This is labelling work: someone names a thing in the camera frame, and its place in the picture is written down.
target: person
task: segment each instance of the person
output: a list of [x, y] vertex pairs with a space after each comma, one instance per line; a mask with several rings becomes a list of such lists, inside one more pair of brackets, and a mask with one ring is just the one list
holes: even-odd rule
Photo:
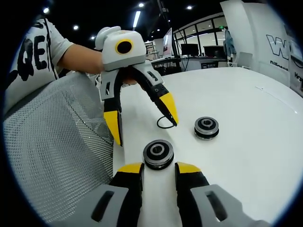
[[[102, 53], [63, 38], [44, 16], [26, 33], [5, 83], [4, 114], [38, 88], [59, 79], [56, 68], [92, 74], [101, 73]], [[124, 83], [133, 84], [126, 77]]]

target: black ceiling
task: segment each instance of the black ceiling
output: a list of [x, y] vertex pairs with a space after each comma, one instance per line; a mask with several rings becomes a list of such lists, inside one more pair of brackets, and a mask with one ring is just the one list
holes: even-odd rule
[[[178, 29], [200, 18], [222, 12], [222, 0], [163, 0], [168, 9], [170, 25]], [[141, 11], [136, 31], [145, 41], [151, 40], [151, 32], [155, 38], [162, 38], [169, 27], [163, 17], [157, 0], [53, 0], [48, 19], [55, 24], [59, 32], [70, 41], [89, 48], [94, 47], [92, 35], [105, 26], [121, 26], [122, 29], [132, 30], [135, 12]]]

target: gripper jaw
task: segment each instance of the gripper jaw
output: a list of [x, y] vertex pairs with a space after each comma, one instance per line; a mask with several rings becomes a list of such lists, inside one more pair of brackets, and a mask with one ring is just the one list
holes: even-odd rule
[[120, 90], [126, 76], [131, 76], [138, 82], [161, 113], [177, 126], [178, 115], [174, 99], [164, 87], [161, 75], [149, 61], [104, 72], [100, 86], [101, 98], [104, 101], [104, 119], [118, 145], [123, 145]]

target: yellow lens ring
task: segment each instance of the yellow lens ring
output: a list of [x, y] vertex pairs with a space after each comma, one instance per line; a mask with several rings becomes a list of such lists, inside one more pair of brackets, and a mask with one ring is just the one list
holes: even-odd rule
[[[130, 49], [129, 49], [129, 47], [126, 47], [126, 51], [125, 51], [125, 52], [119, 51], [118, 48], [119, 48], [119, 45], [120, 45], [121, 43], [125, 43], [126, 45], [130, 44], [130, 45], [131, 45], [131, 46], [130, 46]], [[121, 55], [128, 54], [130, 51], [132, 51], [133, 46], [134, 46], [134, 44], [133, 44], [133, 42], [132, 42], [130, 39], [122, 39], [122, 40], [119, 40], [119, 41], [116, 43], [116, 52], [117, 52], [118, 54], [121, 54]]]

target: window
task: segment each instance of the window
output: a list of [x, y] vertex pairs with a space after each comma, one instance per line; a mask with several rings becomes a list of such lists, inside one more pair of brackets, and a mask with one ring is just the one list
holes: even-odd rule
[[227, 26], [225, 17], [219, 17], [214, 19], [214, 26], [215, 28], [218, 28], [220, 26]]
[[212, 24], [211, 20], [208, 20], [208, 21], [202, 22], [200, 24], [197, 24], [197, 28], [198, 28], [198, 32], [203, 32], [205, 30], [212, 29], [213, 24]]
[[199, 35], [199, 40], [200, 40], [200, 44], [201, 44], [202, 53], [204, 53], [203, 46], [216, 46], [216, 40], [214, 38], [214, 33], [205, 33], [205, 34]]
[[225, 40], [225, 32], [217, 32], [218, 45], [223, 46], [223, 41]]
[[197, 44], [197, 47], [199, 49], [198, 37], [196, 35], [191, 35], [190, 37], [186, 38], [186, 41], [188, 44]]
[[183, 32], [183, 30], [180, 30], [180, 32], [177, 31], [175, 34], [176, 34], [177, 39], [184, 38], [184, 32]]
[[184, 41], [182, 39], [180, 39], [180, 40], [177, 40], [177, 42], [178, 43], [176, 44], [176, 47], [179, 50], [179, 54], [182, 55], [181, 44], [184, 44]]
[[188, 28], [185, 29], [185, 35], [188, 36], [188, 35], [192, 35], [192, 34], [195, 34], [197, 31], [195, 29], [195, 26], [192, 25]]

